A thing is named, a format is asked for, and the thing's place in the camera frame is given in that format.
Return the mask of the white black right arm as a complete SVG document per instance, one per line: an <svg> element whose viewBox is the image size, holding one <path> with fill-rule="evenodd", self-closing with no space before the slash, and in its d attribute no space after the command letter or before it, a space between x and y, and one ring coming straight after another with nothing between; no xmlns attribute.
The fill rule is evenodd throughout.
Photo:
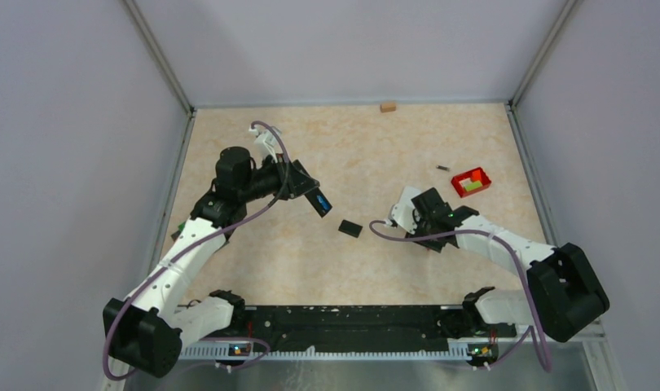
<svg viewBox="0 0 660 391"><path fill-rule="evenodd" d="M476 209L453 209L430 188L405 187L389 211L408 239L439 253L450 244L476 253L521 280L520 290L482 288L467 295L464 329L483 336L495 324L540 325L557 342L567 342L610 308L610 301L585 252L523 238L496 225Z"/></svg>

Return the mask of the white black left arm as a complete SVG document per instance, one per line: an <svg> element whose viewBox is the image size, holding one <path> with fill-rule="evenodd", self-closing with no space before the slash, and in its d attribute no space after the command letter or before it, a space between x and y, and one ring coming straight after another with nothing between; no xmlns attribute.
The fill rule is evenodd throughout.
<svg viewBox="0 0 660 391"><path fill-rule="evenodd" d="M228 147L215 165L210 188L196 201L172 248L156 269L124 300L111 299L103 309L103 371L124 380L133 371L156 378L167 375L181 351L208 334L237 336L246 316L243 301L230 293L214 293L201 303L178 308L205 263L228 244L234 231L271 208L252 215L247 205L272 196L274 201L307 198L320 217L332 208L299 160L282 154L266 156L255 166L248 149Z"/></svg>

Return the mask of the white remote control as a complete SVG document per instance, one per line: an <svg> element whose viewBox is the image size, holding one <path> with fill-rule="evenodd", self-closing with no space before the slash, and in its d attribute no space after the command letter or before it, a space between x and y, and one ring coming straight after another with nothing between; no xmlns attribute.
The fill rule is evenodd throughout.
<svg viewBox="0 0 660 391"><path fill-rule="evenodd" d="M410 234L414 234L417 227L417 220L414 212L416 207L412 199L421 194L421 190L415 187L406 186L398 199L389 211L389 220L392 226L397 226Z"/></svg>

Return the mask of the black remote control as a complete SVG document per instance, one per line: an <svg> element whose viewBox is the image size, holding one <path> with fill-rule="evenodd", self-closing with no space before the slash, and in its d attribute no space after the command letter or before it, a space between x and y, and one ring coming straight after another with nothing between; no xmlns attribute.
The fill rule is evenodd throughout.
<svg viewBox="0 0 660 391"><path fill-rule="evenodd" d="M332 204L319 187L306 193L305 197L321 218L332 210Z"/></svg>

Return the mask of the black battery cover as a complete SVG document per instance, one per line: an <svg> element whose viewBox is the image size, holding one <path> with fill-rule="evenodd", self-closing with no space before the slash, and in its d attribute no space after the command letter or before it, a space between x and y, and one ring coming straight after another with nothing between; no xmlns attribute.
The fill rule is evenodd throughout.
<svg viewBox="0 0 660 391"><path fill-rule="evenodd" d="M338 230L343 234L358 238L363 230L363 227L357 223L348 220L342 220Z"/></svg>

